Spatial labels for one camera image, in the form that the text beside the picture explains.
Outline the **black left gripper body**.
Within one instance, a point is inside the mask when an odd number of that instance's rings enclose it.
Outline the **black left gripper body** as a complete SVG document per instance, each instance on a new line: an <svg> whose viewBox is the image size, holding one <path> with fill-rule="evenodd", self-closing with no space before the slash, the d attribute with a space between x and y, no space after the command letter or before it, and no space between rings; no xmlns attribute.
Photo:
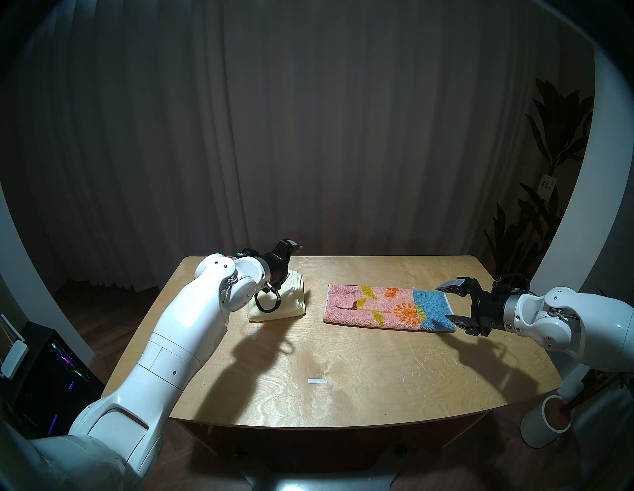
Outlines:
<svg viewBox="0 0 634 491"><path fill-rule="evenodd" d="M282 239L274 247L272 251L258 255L268 266L268 280L273 288L280 288L284 283L288 272L288 264L292 256L292 240Z"/></svg>

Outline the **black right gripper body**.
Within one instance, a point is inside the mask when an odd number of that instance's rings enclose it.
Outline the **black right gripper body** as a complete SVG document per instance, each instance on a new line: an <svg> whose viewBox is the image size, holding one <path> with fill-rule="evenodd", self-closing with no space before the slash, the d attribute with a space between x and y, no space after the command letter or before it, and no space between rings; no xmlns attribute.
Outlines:
<svg viewBox="0 0 634 491"><path fill-rule="evenodd" d="M471 297L471 319L478 326L478 333L466 333L471 336L488 337L493 329L505 330L504 309L508 293L486 292L478 280L469 279L469 296Z"/></svg>

